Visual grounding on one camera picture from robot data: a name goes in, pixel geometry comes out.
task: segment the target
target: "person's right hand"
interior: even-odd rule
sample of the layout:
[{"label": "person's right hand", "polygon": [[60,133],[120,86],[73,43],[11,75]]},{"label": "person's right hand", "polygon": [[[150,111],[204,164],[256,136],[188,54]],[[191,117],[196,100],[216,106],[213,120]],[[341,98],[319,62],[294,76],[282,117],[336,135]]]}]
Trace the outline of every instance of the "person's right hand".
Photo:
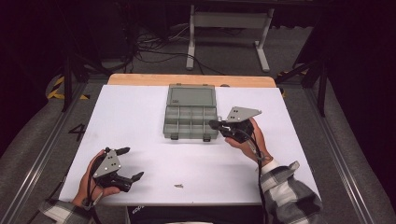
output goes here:
[{"label": "person's right hand", "polygon": [[[265,160],[262,160],[262,166],[266,165],[268,162],[272,160],[272,156],[267,150],[267,147],[265,146],[265,140],[264,140],[264,135],[262,134],[262,129],[260,129],[259,125],[257,124],[256,120],[254,118],[250,118],[250,122],[253,124],[254,128],[254,134],[251,135],[253,139],[256,140],[257,146],[260,149],[260,152],[262,153],[262,157],[265,156]],[[238,143],[237,141],[233,140],[231,137],[226,137],[225,141],[230,144],[232,147],[236,147],[241,149],[241,151],[249,158],[257,162],[257,157],[254,154],[254,152],[251,150],[248,142],[244,143]]]}]

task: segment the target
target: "metal stand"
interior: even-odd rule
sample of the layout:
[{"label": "metal stand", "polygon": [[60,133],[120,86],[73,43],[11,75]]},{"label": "metal stand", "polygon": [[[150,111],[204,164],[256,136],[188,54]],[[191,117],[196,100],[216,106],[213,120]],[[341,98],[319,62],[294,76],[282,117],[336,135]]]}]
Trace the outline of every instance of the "metal stand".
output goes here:
[{"label": "metal stand", "polygon": [[326,94],[327,68],[326,68],[326,62],[324,60],[313,61],[310,63],[300,65],[299,67],[294,68],[293,70],[289,71],[287,74],[283,75],[282,77],[277,77],[275,79],[275,83],[280,84],[283,81],[286,81],[287,79],[300,74],[306,69],[309,70],[306,73],[303,80],[301,81],[301,85],[303,86],[303,88],[312,88],[315,82],[320,77],[319,89],[318,89],[318,110],[320,112],[320,115],[322,117],[325,117],[324,100]]},{"label": "metal stand", "polygon": [[262,49],[265,38],[267,37],[273,18],[274,9],[268,10],[268,13],[224,13],[224,12],[195,12],[194,6],[191,6],[190,15],[190,44],[186,68],[192,70],[194,67],[195,54],[195,27],[227,27],[227,28],[249,28],[262,29],[262,38],[255,41],[255,48],[262,65],[263,72],[269,72],[270,67]]}]

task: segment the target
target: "plaid shirt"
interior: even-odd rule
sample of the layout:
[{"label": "plaid shirt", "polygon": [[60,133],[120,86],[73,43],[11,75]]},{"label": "plaid shirt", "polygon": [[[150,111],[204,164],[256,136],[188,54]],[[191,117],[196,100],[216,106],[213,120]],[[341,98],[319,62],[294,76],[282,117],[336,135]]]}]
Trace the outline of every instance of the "plaid shirt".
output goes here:
[{"label": "plaid shirt", "polygon": [[[300,164],[279,166],[271,161],[262,167],[262,191],[265,208],[273,217],[273,223],[326,223],[320,212],[322,203],[304,183],[294,179]],[[59,200],[48,200],[41,204],[40,211],[60,223],[88,223],[91,214],[83,208]]]}]

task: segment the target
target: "person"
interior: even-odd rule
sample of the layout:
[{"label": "person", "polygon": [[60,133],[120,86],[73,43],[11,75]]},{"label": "person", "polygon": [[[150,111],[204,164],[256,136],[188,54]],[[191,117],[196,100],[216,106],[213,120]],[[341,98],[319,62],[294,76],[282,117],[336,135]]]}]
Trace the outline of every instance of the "person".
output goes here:
[{"label": "person", "polygon": [[[254,127],[252,137],[254,137],[261,151],[262,158],[264,158],[261,161],[260,182],[263,201],[265,202],[263,206],[265,211],[271,215],[272,223],[326,223],[322,216],[322,202],[318,195],[293,176],[299,167],[299,163],[295,161],[289,166],[279,165],[267,150],[262,130],[256,120],[251,118],[250,121]],[[258,162],[257,156],[248,142],[240,144],[230,137],[225,138],[225,141],[231,147],[240,149],[248,158]],[[101,150],[91,160],[87,172],[81,178],[78,193],[72,202],[68,203],[51,199],[43,202],[39,210],[44,215],[61,223],[88,223],[92,218],[92,214],[83,208],[82,203],[87,198],[88,176],[94,159],[103,153],[105,152]],[[120,193],[120,190],[116,187],[101,188],[100,186],[91,186],[91,190],[93,190],[93,201],[100,197],[103,198]]]}]

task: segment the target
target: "gray plastic organizer box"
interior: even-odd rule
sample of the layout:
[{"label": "gray plastic organizer box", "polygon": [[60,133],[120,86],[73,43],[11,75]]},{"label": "gray plastic organizer box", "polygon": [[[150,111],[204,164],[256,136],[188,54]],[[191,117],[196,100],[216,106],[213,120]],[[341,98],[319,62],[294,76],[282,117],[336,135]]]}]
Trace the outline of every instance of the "gray plastic organizer box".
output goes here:
[{"label": "gray plastic organizer box", "polygon": [[215,86],[169,85],[163,134],[172,140],[188,138],[210,142],[219,131],[208,122],[218,120]]}]

